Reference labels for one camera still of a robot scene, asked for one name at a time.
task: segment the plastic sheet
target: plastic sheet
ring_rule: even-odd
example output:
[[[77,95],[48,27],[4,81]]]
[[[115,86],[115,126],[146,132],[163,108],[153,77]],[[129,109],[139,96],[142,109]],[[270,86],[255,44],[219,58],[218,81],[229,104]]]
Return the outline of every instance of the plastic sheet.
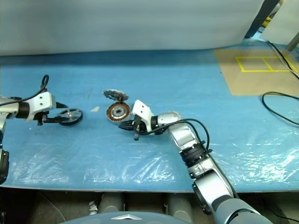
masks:
[[[155,114],[177,111],[201,120],[215,159],[237,191],[298,189],[298,127],[269,113],[259,97],[231,96],[211,50],[2,57],[1,65],[3,95],[29,96],[49,74],[56,100],[84,112],[75,126],[8,120],[3,145],[11,164],[5,187],[192,191],[166,133],[134,141],[132,132],[107,120],[112,101],[101,92],[119,89],[130,96],[129,104],[140,99]],[[298,102],[267,100],[298,117]],[[96,106],[100,110],[92,112]]]

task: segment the black cable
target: black cable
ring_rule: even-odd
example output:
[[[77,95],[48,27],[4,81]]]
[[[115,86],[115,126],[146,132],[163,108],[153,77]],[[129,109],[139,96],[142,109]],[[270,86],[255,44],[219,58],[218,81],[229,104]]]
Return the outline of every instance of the black cable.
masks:
[[[32,99],[33,97],[36,97],[38,94],[40,94],[40,93],[42,93],[44,90],[46,90],[48,81],[49,81],[49,76],[48,76],[48,75],[45,75],[45,76],[43,77],[43,79],[42,79],[41,89],[40,89],[37,93],[35,93],[35,94],[32,95],[31,97],[27,97],[27,98],[19,99],[19,100],[13,100],[13,101],[9,101],[9,102],[0,104],[0,106],[4,106],[4,105],[8,105],[8,104],[14,104],[14,103],[23,102],[23,101]]]
[[[210,146],[210,135],[209,135],[209,132],[206,128],[206,126],[200,122],[199,120],[196,120],[196,119],[193,119],[193,118],[187,118],[187,119],[181,119],[181,120],[178,120],[178,121],[175,121],[175,122],[172,122],[172,123],[169,123],[169,124],[166,124],[166,125],[163,125],[161,127],[158,127],[158,128],[155,128],[154,130],[150,131],[150,132],[144,132],[144,133],[140,133],[139,131],[136,130],[136,127],[134,127],[134,131],[139,134],[139,135],[149,135],[149,134],[152,134],[152,133],[155,133],[156,131],[159,131],[161,129],[165,129],[165,128],[168,128],[170,127],[171,125],[176,125],[176,124],[181,124],[181,123],[187,123],[187,124],[191,124],[190,122],[187,122],[187,121],[195,121],[197,123],[199,123],[203,129],[205,130],[206,132],[206,148],[209,149],[209,146]],[[195,134],[196,134],[196,137],[198,137],[198,140],[200,141],[200,138],[199,138],[199,135],[196,131],[196,128],[191,124],[191,127],[193,128]]]
[[[265,200],[264,198],[261,198],[261,199],[262,199],[262,202],[264,203],[265,208],[266,208],[266,209],[269,209],[275,216],[277,216],[277,217],[279,217],[279,218],[284,218],[284,219],[292,220],[292,221],[294,221],[294,222],[299,223],[299,220],[297,220],[297,219],[289,218],[289,217],[281,216],[281,215],[277,214],[275,211],[273,211],[273,210],[270,208],[269,204],[266,202],[266,200]]]
[[[290,64],[289,64],[288,61],[286,60],[285,56],[280,52],[280,50],[278,50],[278,48],[277,48],[272,42],[267,41],[267,43],[268,43],[269,45],[271,45],[272,47],[274,47],[275,50],[277,50],[277,52],[278,52],[279,55],[282,57],[282,59],[284,60],[284,62],[287,64],[287,66],[288,66],[290,69],[292,69],[292,68],[290,67]]]
[[[56,209],[56,211],[58,211],[58,213],[60,214],[60,216],[62,217],[62,219],[66,222],[66,218],[65,218],[65,216],[62,214],[62,212],[59,210],[59,208],[58,207],[56,207],[55,205],[54,205],[54,203],[43,193],[43,192],[41,192],[41,191],[38,191],[38,193],[41,195],[41,196],[43,196],[55,209]]]
[[[284,218],[284,219],[292,220],[292,221],[294,221],[294,222],[299,223],[299,220],[297,220],[297,219],[289,218],[289,217],[286,217],[286,216],[281,216],[281,215],[275,213],[271,208],[268,207],[268,209],[269,209],[274,215],[276,215],[276,216],[279,217],[279,218]]]
[[[289,67],[290,72],[291,72],[297,79],[299,79],[299,76],[298,76],[295,72],[293,72],[293,69],[291,68],[291,66],[290,66],[290,64],[288,63],[287,59],[286,59],[285,56],[280,52],[280,50],[278,50],[278,48],[275,46],[275,44],[271,43],[270,41],[267,41],[267,43],[268,43],[269,45],[271,45],[272,47],[275,48],[275,50],[279,53],[279,55],[281,56],[281,58],[283,59],[283,61],[284,61],[284,62],[286,63],[286,65]]]
[[[277,96],[282,96],[282,97],[290,97],[290,98],[299,100],[298,97],[291,96],[291,95],[287,95],[287,94],[284,94],[284,93],[281,93],[281,92],[270,91],[270,92],[266,92],[266,93],[264,93],[264,94],[262,95],[262,103],[263,103],[263,105],[264,105],[269,111],[271,111],[272,113],[276,114],[277,116],[279,116],[279,117],[281,117],[281,118],[283,118],[283,119],[285,119],[285,120],[287,120],[287,121],[289,121],[289,122],[291,122],[291,123],[293,123],[293,124],[299,125],[299,122],[293,121],[293,120],[287,118],[286,116],[284,116],[284,115],[282,115],[282,114],[276,112],[275,110],[271,109],[271,108],[266,104],[265,99],[264,99],[265,96],[267,96],[267,95],[277,95]]]

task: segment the black cable on floor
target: black cable on floor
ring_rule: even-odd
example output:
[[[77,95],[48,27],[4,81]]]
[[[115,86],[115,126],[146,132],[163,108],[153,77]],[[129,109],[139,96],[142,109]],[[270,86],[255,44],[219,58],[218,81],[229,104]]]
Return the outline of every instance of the black cable on floor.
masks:
[[[54,209],[56,209],[56,211],[58,211],[58,213],[60,214],[61,218],[66,222],[66,218],[65,216],[62,214],[62,212],[59,210],[58,207],[56,207],[53,202],[41,191],[38,192],[41,196],[43,196],[44,199],[46,199],[53,207]]]
[[[288,220],[291,220],[291,221],[294,221],[294,222],[299,223],[299,220],[297,220],[297,219],[289,218],[289,217],[281,216],[281,215],[277,214],[275,211],[273,211],[273,210],[270,208],[268,202],[266,202],[266,200],[265,200],[264,198],[262,198],[262,202],[263,202],[265,208],[269,209],[275,216],[277,216],[277,217],[279,217],[279,218],[288,219]]]
[[[290,72],[297,78],[299,79],[299,76],[293,71],[293,69],[291,68],[290,64],[288,63],[287,59],[285,58],[285,56],[281,53],[280,50],[278,50],[278,48],[275,46],[275,44],[273,44],[270,41],[267,41],[267,44],[269,44],[271,47],[273,47],[277,53],[281,56],[282,60],[285,62],[285,64],[287,65],[287,67],[290,69]]]
[[[271,108],[266,104],[266,102],[265,102],[265,96],[267,96],[267,95],[276,95],[276,96],[282,96],[282,97],[290,97],[290,98],[299,100],[298,97],[295,97],[295,96],[292,96],[292,95],[288,95],[288,94],[284,94],[284,93],[281,93],[281,92],[270,91],[270,92],[266,92],[266,93],[264,93],[264,94],[262,95],[262,103],[263,103],[263,105],[264,105],[269,111],[271,111],[272,113],[276,114],[277,116],[279,116],[279,117],[281,117],[281,118],[283,118],[283,119],[285,119],[285,120],[287,120],[287,121],[289,121],[289,122],[291,122],[291,123],[293,123],[293,124],[299,125],[299,122],[296,122],[296,121],[294,121],[294,120],[291,120],[290,118],[288,118],[288,117],[286,117],[286,116],[284,116],[284,115],[282,115],[282,114],[276,112],[275,110],[271,109]]]

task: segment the gear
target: gear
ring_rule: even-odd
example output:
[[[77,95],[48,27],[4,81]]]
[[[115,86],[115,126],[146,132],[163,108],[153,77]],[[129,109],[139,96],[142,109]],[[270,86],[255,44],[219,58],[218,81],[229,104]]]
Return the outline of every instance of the gear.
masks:
[[[119,90],[105,90],[103,91],[103,94],[105,97],[119,102],[129,99],[129,96],[126,93]]]
[[[108,107],[106,115],[111,121],[123,121],[129,116],[130,110],[125,103],[115,103]]]

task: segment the metal disc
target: metal disc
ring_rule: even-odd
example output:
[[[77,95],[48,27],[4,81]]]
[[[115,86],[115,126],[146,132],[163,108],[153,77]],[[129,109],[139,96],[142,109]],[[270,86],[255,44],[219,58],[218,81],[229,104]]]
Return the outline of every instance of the metal disc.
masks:
[[[57,116],[68,118],[68,120],[61,121],[59,124],[61,125],[74,125],[78,123],[83,118],[83,113],[80,109],[73,108],[73,109],[67,109],[62,112],[60,112]]]
[[[111,116],[115,119],[121,119],[127,114],[127,109],[123,105],[117,105],[111,111]]]

